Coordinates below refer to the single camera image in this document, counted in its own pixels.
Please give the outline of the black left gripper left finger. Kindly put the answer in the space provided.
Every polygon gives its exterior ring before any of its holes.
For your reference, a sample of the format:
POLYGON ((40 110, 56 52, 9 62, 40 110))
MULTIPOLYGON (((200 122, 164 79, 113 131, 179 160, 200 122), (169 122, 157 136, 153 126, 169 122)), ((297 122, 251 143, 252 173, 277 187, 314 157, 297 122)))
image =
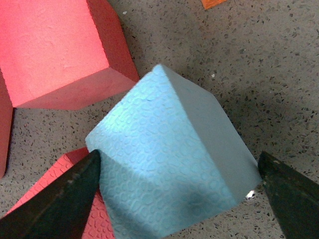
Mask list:
POLYGON ((2 239, 80 239, 99 185, 97 150, 0 221, 2 239))

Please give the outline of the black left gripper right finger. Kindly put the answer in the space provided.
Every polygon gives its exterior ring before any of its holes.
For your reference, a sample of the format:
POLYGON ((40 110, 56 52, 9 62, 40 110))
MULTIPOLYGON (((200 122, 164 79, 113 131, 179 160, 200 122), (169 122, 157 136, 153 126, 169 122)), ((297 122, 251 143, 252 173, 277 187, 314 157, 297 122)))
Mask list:
POLYGON ((319 237, 319 185, 263 151, 258 161, 271 208, 287 239, 319 237))

